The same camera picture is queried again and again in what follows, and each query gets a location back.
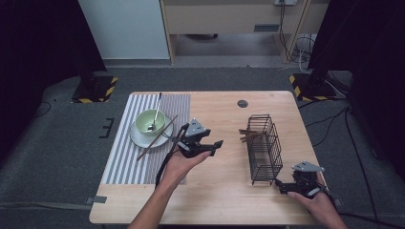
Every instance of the hand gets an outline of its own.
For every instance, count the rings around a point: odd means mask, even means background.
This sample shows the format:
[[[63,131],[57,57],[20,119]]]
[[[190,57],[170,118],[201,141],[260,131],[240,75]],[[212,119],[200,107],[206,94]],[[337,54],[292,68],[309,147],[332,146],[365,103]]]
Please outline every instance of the hand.
[[[170,185],[177,186],[194,166],[206,160],[210,154],[211,152],[207,151],[197,156],[187,158],[183,156],[181,152],[177,151],[167,162],[161,182],[168,182]]]
[[[318,182],[325,184],[321,174],[317,173],[317,176]],[[294,192],[288,192],[288,195],[304,205],[312,213],[316,220],[326,227],[347,228],[344,221],[334,209],[329,197],[325,193],[319,192],[313,199],[305,198],[301,194]]]

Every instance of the bowl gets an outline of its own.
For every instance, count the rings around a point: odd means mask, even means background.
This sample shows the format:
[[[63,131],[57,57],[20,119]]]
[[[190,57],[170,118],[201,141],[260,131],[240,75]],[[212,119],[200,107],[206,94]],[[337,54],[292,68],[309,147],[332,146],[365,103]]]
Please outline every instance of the bowl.
[[[135,119],[135,126],[137,130],[143,135],[158,135],[163,130],[164,127],[164,113],[158,111],[158,116],[155,121],[155,128],[153,131],[148,131],[148,128],[153,124],[153,119],[155,118],[156,109],[146,110],[138,114]]]

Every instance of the white cabinet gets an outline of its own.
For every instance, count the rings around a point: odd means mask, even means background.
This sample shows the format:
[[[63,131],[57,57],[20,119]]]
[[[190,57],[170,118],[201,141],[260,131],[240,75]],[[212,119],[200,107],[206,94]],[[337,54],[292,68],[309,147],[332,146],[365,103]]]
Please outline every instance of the white cabinet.
[[[169,59],[159,0],[78,0],[103,59]]]

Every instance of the gray and white striped mat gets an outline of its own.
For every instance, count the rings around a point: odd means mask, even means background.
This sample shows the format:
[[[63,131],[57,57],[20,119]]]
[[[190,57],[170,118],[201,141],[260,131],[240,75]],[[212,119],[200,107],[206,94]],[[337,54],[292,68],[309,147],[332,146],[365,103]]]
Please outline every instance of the gray and white striped mat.
[[[116,139],[110,153],[101,183],[104,184],[154,184],[156,174],[170,151],[170,140],[153,148],[137,161],[143,148],[135,145],[130,138],[130,127],[137,115],[158,105],[158,94],[131,94],[119,123]],[[173,135],[182,125],[189,122],[190,94],[163,94],[161,110],[170,118],[178,115],[174,121]]]

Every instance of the wire basket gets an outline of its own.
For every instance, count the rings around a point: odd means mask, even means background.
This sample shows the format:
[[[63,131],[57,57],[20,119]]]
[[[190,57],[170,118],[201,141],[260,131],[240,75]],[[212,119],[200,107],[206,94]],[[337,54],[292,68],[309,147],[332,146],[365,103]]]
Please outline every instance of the wire basket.
[[[277,130],[269,114],[254,114],[245,135],[252,185],[255,181],[272,181],[283,168],[281,146]]]

